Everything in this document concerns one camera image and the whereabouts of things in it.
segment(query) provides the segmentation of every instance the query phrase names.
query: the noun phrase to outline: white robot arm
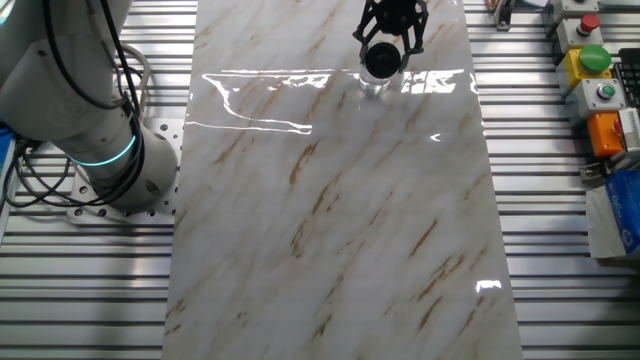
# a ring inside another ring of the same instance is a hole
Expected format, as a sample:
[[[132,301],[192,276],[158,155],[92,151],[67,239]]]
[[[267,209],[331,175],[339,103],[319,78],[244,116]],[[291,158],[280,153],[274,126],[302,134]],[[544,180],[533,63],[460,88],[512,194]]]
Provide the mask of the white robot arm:
[[[112,35],[122,29],[130,5],[0,1],[0,115],[23,137],[52,141],[84,168],[98,195],[108,197],[126,179],[126,192],[109,202],[136,212],[171,186],[177,158],[166,139],[113,95]]]

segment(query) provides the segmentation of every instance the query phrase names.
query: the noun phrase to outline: black cable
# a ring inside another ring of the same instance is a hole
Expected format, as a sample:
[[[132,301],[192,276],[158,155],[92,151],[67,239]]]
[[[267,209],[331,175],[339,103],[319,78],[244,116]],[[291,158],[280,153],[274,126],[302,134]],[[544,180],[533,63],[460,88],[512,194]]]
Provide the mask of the black cable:
[[[127,104],[129,104],[129,110],[131,111],[131,104],[129,102],[127,102]],[[131,117],[131,121],[130,121],[130,125],[131,125],[131,130],[132,133],[134,134],[140,134],[141,129],[140,129],[140,121],[138,120],[138,118],[132,114]],[[65,172],[63,173],[63,175],[61,176],[61,178],[58,180],[58,182],[56,183],[56,185],[54,185],[53,187],[50,186],[49,184],[47,184],[42,177],[35,171],[35,169],[33,168],[33,166],[30,163],[29,157],[26,156],[26,150],[28,147],[30,147],[29,145],[27,145],[27,140],[24,138],[19,138],[16,142],[16,149],[14,152],[14,159],[11,163],[11,166],[9,168],[9,171],[4,179],[4,187],[3,187],[3,198],[5,199],[5,201],[7,201],[7,203],[11,206],[15,206],[17,208],[23,208],[23,207],[27,207],[30,205],[33,205],[35,203],[38,202],[42,202],[44,204],[47,205],[51,205],[51,206],[55,206],[55,207],[62,207],[62,208],[72,208],[72,207],[83,207],[83,206],[104,206],[104,205],[108,205],[110,203],[112,203],[113,201],[119,199],[122,195],[124,195],[127,191],[129,191],[129,189],[131,188],[131,186],[133,185],[133,183],[137,180],[140,172],[142,171],[142,165],[144,164],[144,141],[143,139],[140,137],[140,140],[138,140],[138,138],[136,138],[136,141],[134,143],[135,149],[134,149],[134,154],[132,154],[131,156],[131,160],[127,163],[127,165],[124,167],[125,172],[122,175],[122,179],[123,181],[121,182],[121,184],[111,188],[108,192],[106,192],[105,194],[98,196],[96,199],[93,199],[91,201],[88,202],[82,202],[79,201],[77,199],[74,199],[70,196],[67,196],[65,194],[61,194],[57,191],[58,187],[60,186],[59,184],[62,183],[62,181],[64,181],[64,179],[68,176],[68,168],[65,167]],[[20,166],[19,166],[19,159],[22,158],[24,160],[25,165],[27,166],[27,168],[31,171],[33,177],[38,180],[38,182],[40,182],[40,184],[42,186],[45,187],[45,189],[47,189],[47,192],[44,194],[38,194],[36,191],[33,190],[33,188],[31,188],[31,186],[29,185],[29,183],[24,179],[24,176],[22,174],[22,172],[20,171]],[[18,180],[20,181],[20,183],[22,184],[22,186],[27,190],[27,192],[35,197],[34,200],[30,201],[29,203],[17,203],[15,201],[12,201],[11,199],[9,199],[8,197],[8,185],[9,185],[9,179],[12,177],[12,173],[15,173],[16,177],[18,178]],[[51,196],[51,195],[55,195],[58,197],[61,197],[65,200],[67,200],[68,202],[66,203],[62,203],[62,202],[53,202],[50,200],[47,200],[46,197]]]
[[[116,52],[118,53],[118,57],[120,58],[120,64],[122,65],[123,69],[129,69],[129,65],[127,64],[127,57],[124,55],[124,50],[122,50],[122,44],[120,44],[120,39],[118,38],[118,30],[116,30],[116,26],[113,22],[113,17],[111,16],[111,10],[109,10],[109,3],[107,2],[107,0],[100,0],[100,4],[102,5],[102,11],[104,12],[104,17],[107,20],[107,26],[109,27],[109,32],[111,33],[111,40],[113,40],[113,44],[116,47]],[[138,95],[136,94],[135,86],[133,86],[133,79],[131,78],[131,73],[127,70],[125,70],[124,73],[127,78],[127,83],[129,85],[129,91],[131,91],[131,98],[133,99],[133,108],[136,109],[136,114],[140,115],[140,103],[138,103]]]
[[[48,203],[49,205],[51,205],[51,203],[49,203],[47,200],[45,200],[45,198],[50,196],[50,195],[52,195],[52,194],[54,194],[54,193],[57,193],[56,190],[60,187],[60,185],[62,185],[62,182],[64,181],[64,179],[66,179],[67,175],[69,174],[70,165],[71,165],[71,160],[67,160],[67,164],[65,165],[63,175],[60,177],[58,182],[56,182],[53,185],[53,187],[49,188],[47,190],[47,192],[44,193],[43,195],[37,195],[37,194],[34,195],[32,193],[33,189],[31,189],[30,187],[28,187],[28,185],[26,185],[25,188],[28,188],[27,191],[29,191],[29,194],[34,196],[35,199],[31,200],[29,202],[26,202],[26,203],[17,203],[15,201],[9,199],[9,196],[8,196],[9,179],[11,178],[11,173],[15,172],[16,175],[19,177],[20,182],[23,185],[26,184],[26,181],[24,180],[24,178],[22,178],[21,175],[19,175],[20,174],[20,168],[19,168],[19,165],[18,165],[18,157],[14,156],[14,158],[13,158],[13,160],[11,162],[11,165],[9,166],[9,170],[7,172],[7,175],[4,178],[3,188],[2,188],[2,196],[5,199],[5,201],[7,202],[7,204],[9,204],[9,205],[11,205],[11,206],[13,206],[15,208],[18,208],[18,209],[26,208],[26,207],[29,207],[31,205],[35,205],[35,204],[37,204],[39,202],[44,202],[44,203]]]
[[[87,95],[76,82],[73,80],[67,68],[64,66],[64,62],[62,61],[62,57],[60,56],[60,51],[58,50],[58,43],[56,42],[55,33],[53,32],[53,21],[51,17],[51,4],[49,0],[42,0],[42,12],[44,13],[44,24],[45,30],[47,33],[47,40],[49,42],[49,47],[51,48],[51,54],[58,66],[58,70],[67,81],[67,84],[78,94],[81,98],[83,98],[89,104],[103,109],[103,110],[113,110],[117,109],[122,104],[124,104],[125,99],[120,99],[117,103],[113,104],[104,104],[100,101],[93,99],[91,96]]]

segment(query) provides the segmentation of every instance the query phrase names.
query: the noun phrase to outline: marble surface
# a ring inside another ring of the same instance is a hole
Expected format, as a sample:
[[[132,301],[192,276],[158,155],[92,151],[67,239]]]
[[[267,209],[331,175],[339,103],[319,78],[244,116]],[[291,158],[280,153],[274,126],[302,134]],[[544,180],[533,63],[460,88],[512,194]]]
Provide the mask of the marble surface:
[[[379,97],[363,7],[199,3],[164,360],[522,359],[462,2]]]

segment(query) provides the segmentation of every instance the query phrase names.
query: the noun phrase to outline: red button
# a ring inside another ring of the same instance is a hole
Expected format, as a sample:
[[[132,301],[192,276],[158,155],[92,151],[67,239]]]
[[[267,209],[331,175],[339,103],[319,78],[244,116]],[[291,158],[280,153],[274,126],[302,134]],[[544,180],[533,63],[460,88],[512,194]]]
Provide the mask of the red button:
[[[595,15],[585,15],[580,20],[580,28],[584,32],[592,32],[600,26],[600,20]]]
[[[620,126],[620,118],[617,118],[616,121],[613,122],[613,128],[611,129],[613,132],[622,137],[622,126]]]

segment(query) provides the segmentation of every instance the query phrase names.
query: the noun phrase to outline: green button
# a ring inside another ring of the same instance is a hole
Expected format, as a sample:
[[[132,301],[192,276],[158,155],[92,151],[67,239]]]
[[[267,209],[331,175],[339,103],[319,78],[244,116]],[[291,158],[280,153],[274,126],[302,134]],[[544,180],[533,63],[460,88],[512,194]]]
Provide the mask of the green button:
[[[614,89],[611,85],[604,85],[602,87],[602,92],[609,96],[613,96],[616,94],[616,89]]]
[[[587,45],[580,51],[580,63],[591,73],[600,73],[611,65],[611,55],[598,45]]]

